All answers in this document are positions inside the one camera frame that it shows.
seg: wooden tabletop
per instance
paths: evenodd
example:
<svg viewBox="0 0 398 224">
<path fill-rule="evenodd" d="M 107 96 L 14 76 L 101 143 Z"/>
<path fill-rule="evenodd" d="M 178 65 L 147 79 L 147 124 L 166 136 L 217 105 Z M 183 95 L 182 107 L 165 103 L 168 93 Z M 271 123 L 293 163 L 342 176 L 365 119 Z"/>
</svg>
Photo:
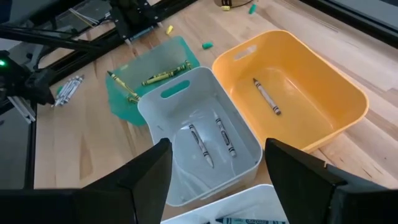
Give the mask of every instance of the wooden tabletop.
<svg viewBox="0 0 398 224">
<path fill-rule="evenodd" d="M 398 187 L 398 51 L 296 0 L 256 4 L 256 13 L 249 15 L 250 4 L 224 12 L 213 0 L 199 0 L 164 21 L 164 28 L 135 40 L 133 48 L 122 45 L 71 74 L 86 78 L 69 104 L 38 108 L 35 187 L 84 187 L 151 147 L 147 126 L 133 126 L 110 112 L 104 78 L 107 70 L 170 39 L 165 34 L 169 25 L 174 26 L 171 36 L 181 35 L 207 67 L 224 51 L 262 32 L 283 29 L 296 35 L 359 86 L 370 101 L 362 121 L 313 155 L 383 186 Z M 112 27 L 96 27 L 82 38 L 94 39 Z M 203 50 L 201 44 L 208 41 L 214 47 Z M 69 52 L 58 49 L 40 66 Z M 260 183 L 270 183 L 264 161 L 255 183 L 247 187 Z M 189 209 L 166 206 L 164 218 Z"/>
</svg>

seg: teal plastic bin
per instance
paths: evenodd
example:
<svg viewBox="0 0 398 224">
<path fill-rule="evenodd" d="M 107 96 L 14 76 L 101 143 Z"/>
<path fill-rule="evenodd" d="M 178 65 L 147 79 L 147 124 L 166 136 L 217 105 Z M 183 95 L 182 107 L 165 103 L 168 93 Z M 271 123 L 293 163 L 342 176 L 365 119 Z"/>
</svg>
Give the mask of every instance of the teal plastic bin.
<svg viewBox="0 0 398 224">
<path fill-rule="evenodd" d="M 112 72 L 138 95 L 144 96 L 151 90 L 173 80 L 186 71 L 182 71 L 172 78 L 147 86 L 141 85 L 143 81 L 148 80 L 158 73 L 167 72 L 183 65 L 186 60 L 192 64 L 193 68 L 200 66 L 199 61 L 190 50 L 187 43 L 182 37 L 178 36 L 153 48 L 148 53 L 138 56 L 136 59 L 131 60 L 129 63 L 120 66 Z M 109 75 L 106 76 L 105 82 L 112 113 L 133 125 L 144 125 L 146 122 L 139 113 L 137 104 L 127 101 L 129 93 L 124 88 L 120 87 Z"/>
</svg>

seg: crayon piece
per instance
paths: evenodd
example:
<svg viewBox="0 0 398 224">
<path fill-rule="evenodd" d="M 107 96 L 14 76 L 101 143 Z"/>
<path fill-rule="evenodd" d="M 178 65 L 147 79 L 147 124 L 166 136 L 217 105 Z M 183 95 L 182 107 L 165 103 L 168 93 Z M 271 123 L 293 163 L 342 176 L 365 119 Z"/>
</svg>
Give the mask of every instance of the crayon piece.
<svg viewBox="0 0 398 224">
<path fill-rule="evenodd" d="M 231 6 L 222 6 L 221 9 L 223 11 L 229 11 L 231 9 Z"/>
<path fill-rule="evenodd" d="M 244 218 L 216 218 L 222 224 L 287 224 L 286 221 L 255 220 Z"/>
<path fill-rule="evenodd" d="M 262 85 L 255 79 L 253 78 L 253 82 L 255 84 L 255 86 L 257 87 L 257 89 L 260 91 L 260 93 L 262 94 L 262 96 L 267 100 L 269 106 L 272 108 L 272 110 L 274 111 L 274 113 L 276 115 L 280 115 L 282 112 L 280 112 L 279 107 L 275 104 L 275 102 L 271 99 L 271 97 L 268 95 L 268 93 L 266 92 L 266 90 L 262 87 Z"/>
<path fill-rule="evenodd" d="M 256 8 L 257 8 L 257 5 L 256 5 L 256 4 L 253 4 L 253 5 L 250 7 L 249 14 L 250 14 L 250 15 L 253 14 L 253 13 L 256 11 Z"/>
<path fill-rule="evenodd" d="M 175 74 L 176 74 L 176 73 L 174 73 L 174 72 L 169 72 L 169 73 L 167 73 L 167 74 L 165 74 L 165 75 L 161 75 L 161 76 L 158 76 L 158 77 L 155 77 L 155 78 L 148 79 L 148 80 L 142 82 L 141 84 L 142 84 L 143 86 L 150 85 L 150 84 L 152 84 L 152 83 L 165 80 L 166 78 L 173 77 Z"/>
<path fill-rule="evenodd" d="M 197 129 L 194 127 L 193 124 L 189 124 L 188 125 L 189 130 L 191 130 L 192 136 L 195 139 L 195 141 L 197 142 L 197 144 L 199 145 L 199 148 L 201 150 L 201 152 L 203 153 L 203 156 L 205 157 L 205 159 L 207 160 L 207 162 L 209 163 L 209 165 L 214 168 L 214 164 L 213 164 L 213 160 L 210 157 L 209 152 L 207 151 L 205 144 L 203 143 L 203 141 L 201 140 Z"/>
<path fill-rule="evenodd" d="M 223 136 L 226 147 L 228 147 L 229 153 L 231 154 L 232 157 L 236 157 L 235 148 L 232 145 L 232 142 L 231 142 L 230 138 L 228 137 L 227 132 L 225 131 L 223 122 L 221 121 L 220 117 L 218 116 L 218 114 L 215 111 L 214 111 L 214 117 L 216 119 L 216 124 L 221 131 L 221 135 Z"/>
<path fill-rule="evenodd" d="M 209 49 L 210 47 L 212 47 L 213 46 L 213 43 L 211 43 L 211 42 L 206 42 L 206 43 L 203 43 L 202 45 L 201 45 L 201 47 L 203 48 L 203 49 Z"/>
<path fill-rule="evenodd" d="M 170 26 L 167 28 L 166 34 L 167 34 L 167 35 L 170 35 L 170 33 L 173 31 L 173 28 L 174 28 L 174 27 L 170 25 Z"/>
<path fill-rule="evenodd" d="M 136 100 L 140 100 L 141 97 L 137 93 L 135 93 L 132 89 L 130 89 L 120 78 L 118 78 L 115 74 L 112 72 L 108 71 L 108 75 L 112 77 L 116 83 L 118 83 L 120 86 L 122 86 L 124 89 L 126 89 Z"/>
</svg>

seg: cable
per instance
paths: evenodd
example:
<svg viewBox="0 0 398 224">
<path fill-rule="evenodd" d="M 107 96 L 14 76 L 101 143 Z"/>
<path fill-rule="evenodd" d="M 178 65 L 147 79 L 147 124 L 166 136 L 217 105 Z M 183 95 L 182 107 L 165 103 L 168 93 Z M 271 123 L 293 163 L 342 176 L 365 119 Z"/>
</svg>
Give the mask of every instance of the cable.
<svg viewBox="0 0 398 224">
<path fill-rule="evenodd" d="M 85 15 L 83 15 L 82 13 L 80 13 L 80 12 L 74 10 L 74 9 L 69 9 L 69 10 L 75 12 L 76 14 L 78 14 L 78 15 L 81 16 L 81 17 L 84 17 L 85 19 L 88 19 L 88 20 L 91 21 L 91 22 L 94 22 L 96 25 L 99 23 L 98 20 L 93 19 L 93 18 L 88 17 L 88 16 L 85 16 Z"/>
<path fill-rule="evenodd" d="M 91 26 L 92 28 L 94 28 L 93 25 L 91 25 L 89 22 L 85 21 L 82 17 L 80 17 L 78 14 L 76 14 L 75 12 L 73 12 L 72 10 L 70 10 L 70 12 L 75 15 L 79 20 L 83 21 L 85 24 Z"/>
<path fill-rule="evenodd" d="M 245 5 L 247 5 L 247 4 L 251 3 L 251 2 L 253 2 L 253 0 L 250 0 L 250 1 L 248 1 L 248 2 L 246 2 L 246 3 L 244 3 L 244 4 L 242 4 L 242 5 L 238 5 L 238 6 L 231 6 L 231 9 L 233 9 L 233 8 L 236 8 L 236 7 L 245 6 Z"/>
</svg>

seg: metal frame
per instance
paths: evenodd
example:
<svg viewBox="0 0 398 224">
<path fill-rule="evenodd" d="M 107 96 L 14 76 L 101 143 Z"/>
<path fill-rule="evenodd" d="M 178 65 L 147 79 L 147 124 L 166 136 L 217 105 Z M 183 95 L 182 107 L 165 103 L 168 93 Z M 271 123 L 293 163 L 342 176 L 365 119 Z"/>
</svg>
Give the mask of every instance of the metal frame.
<svg viewBox="0 0 398 224">
<path fill-rule="evenodd" d="M 145 30 L 150 30 L 152 27 L 179 10 L 189 6 L 196 0 L 161 0 L 157 4 L 153 5 L 153 9 L 157 15 L 156 22 L 153 24 L 143 24 L 140 28 L 133 27 L 131 31 L 132 37 L 137 37 Z M 21 40 L 25 42 L 33 42 L 35 44 L 51 45 L 54 47 L 63 47 L 68 49 L 74 49 L 75 51 L 68 54 L 64 58 L 54 62 L 46 68 L 56 71 L 57 76 L 50 83 L 59 82 L 71 73 L 79 70 L 85 65 L 91 63 L 97 58 L 103 56 L 109 51 L 115 49 L 124 43 L 124 39 L 120 38 L 116 28 L 108 31 L 107 33 L 99 36 L 92 41 L 75 41 L 65 40 L 58 37 L 51 37 L 41 34 L 32 34 L 24 30 L 10 30 L 9 28 L 0 27 L 0 37 Z M 33 112 L 37 114 L 37 104 L 32 102 L 31 107 Z M 0 112 L 7 111 L 12 108 L 10 102 L 5 105 L 0 105 Z M 25 189 L 34 188 L 34 167 L 35 167 L 35 141 L 36 141 L 36 122 L 32 122 L 29 126 L 28 135 L 28 149 L 27 149 L 27 160 L 25 169 Z"/>
<path fill-rule="evenodd" d="M 374 38 L 379 39 L 388 45 L 398 48 L 398 30 L 388 26 L 383 22 L 375 21 L 374 19 L 368 17 L 367 15 L 359 11 L 353 11 L 334 1 L 333 2 L 329 0 L 300 0 L 300 1 L 328 14 L 329 16 L 332 16 L 340 20 L 341 22 L 344 22 L 362 32 L 365 32 L 368 35 L 371 35 Z"/>
</svg>

